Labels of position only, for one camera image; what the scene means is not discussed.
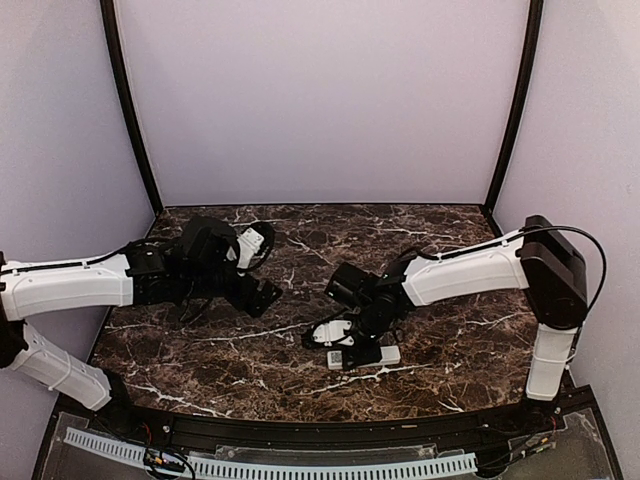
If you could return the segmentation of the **white remote control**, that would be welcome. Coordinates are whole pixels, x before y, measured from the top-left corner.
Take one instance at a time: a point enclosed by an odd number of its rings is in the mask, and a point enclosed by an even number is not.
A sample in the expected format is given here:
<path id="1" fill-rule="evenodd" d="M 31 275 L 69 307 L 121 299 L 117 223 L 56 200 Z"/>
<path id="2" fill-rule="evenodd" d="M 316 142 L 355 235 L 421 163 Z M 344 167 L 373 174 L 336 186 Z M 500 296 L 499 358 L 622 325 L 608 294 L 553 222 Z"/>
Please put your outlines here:
<path id="1" fill-rule="evenodd" d="M 382 346 L 382 360 L 378 364 L 359 368 L 389 366 L 398 364 L 401 360 L 399 348 L 397 346 Z M 342 369 L 342 350 L 333 350 L 327 353 L 327 366 L 330 370 Z"/>

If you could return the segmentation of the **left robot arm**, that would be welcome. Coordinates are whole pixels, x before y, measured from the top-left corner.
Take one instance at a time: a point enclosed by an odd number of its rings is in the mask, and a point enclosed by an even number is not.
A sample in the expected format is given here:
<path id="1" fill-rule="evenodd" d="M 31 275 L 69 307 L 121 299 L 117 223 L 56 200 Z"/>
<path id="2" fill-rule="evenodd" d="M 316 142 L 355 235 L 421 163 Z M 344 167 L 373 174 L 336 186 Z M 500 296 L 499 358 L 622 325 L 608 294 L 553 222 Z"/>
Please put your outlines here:
<path id="1" fill-rule="evenodd" d="M 224 221 L 194 217 L 175 238 L 131 241 L 103 256 L 58 262 L 1 262 L 1 365 L 22 372 L 85 408 L 101 412 L 120 436 L 141 427 L 118 375 L 91 367 L 46 340 L 29 317 L 95 306 L 180 305 L 223 298 L 260 317 L 282 294 L 253 276 L 269 257 L 275 231 L 267 222 L 242 233 Z"/>

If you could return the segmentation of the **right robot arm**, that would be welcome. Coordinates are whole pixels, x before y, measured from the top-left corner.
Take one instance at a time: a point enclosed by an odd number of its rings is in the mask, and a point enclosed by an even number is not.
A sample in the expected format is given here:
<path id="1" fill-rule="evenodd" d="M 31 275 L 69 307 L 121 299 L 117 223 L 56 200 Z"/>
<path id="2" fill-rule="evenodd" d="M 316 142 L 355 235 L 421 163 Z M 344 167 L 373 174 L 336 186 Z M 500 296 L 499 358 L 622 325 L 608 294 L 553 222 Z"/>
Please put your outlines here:
<path id="1" fill-rule="evenodd" d="M 445 253 L 409 249 L 382 275 L 341 264 L 325 289 L 343 311 L 313 326 L 312 346 L 338 347 L 343 370 L 395 364 L 399 351 L 380 338 L 410 312 L 441 300 L 488 291 L 524 291 L 538 330 L 525 388 L 526 399 L 510 413 L 521 434 L 549 416 L 577 337 L 598 296 L 588 294 L 586 260 L 566 239 L 570 227 L 541 215 L 494 240 Z"/>

